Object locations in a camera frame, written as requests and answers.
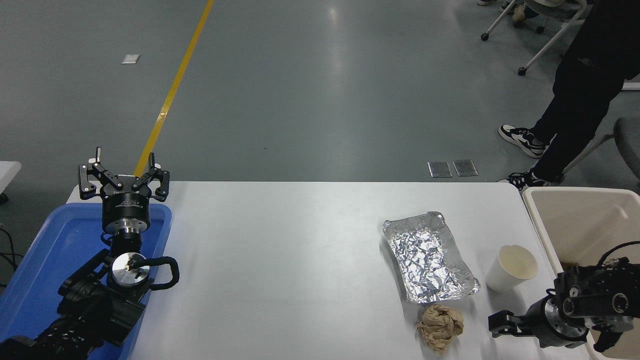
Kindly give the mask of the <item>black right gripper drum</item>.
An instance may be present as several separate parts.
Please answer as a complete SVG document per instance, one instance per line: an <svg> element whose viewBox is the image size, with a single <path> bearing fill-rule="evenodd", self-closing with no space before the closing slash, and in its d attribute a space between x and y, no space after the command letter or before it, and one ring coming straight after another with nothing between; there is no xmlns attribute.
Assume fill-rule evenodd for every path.
<svg viewBox="0 0 640 360"><path fill-rule="evenodd" d="M546 304L551 299L546 296L536 301L522 316L522 333L537 338L542 349L553 346L556 339L546 315Z"/></svg>

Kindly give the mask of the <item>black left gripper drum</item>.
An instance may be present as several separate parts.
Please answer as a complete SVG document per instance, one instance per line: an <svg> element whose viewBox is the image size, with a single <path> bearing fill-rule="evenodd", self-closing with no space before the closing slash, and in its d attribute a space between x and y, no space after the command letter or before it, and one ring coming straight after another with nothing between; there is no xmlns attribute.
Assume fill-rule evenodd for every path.
<svg viewBox="0 0 640 360"><path fill-rule="evenodd" d="M150 227L151 190L117 190L113 186L102 187L102 229L119 232L125 228L144 232Z"/></svg>

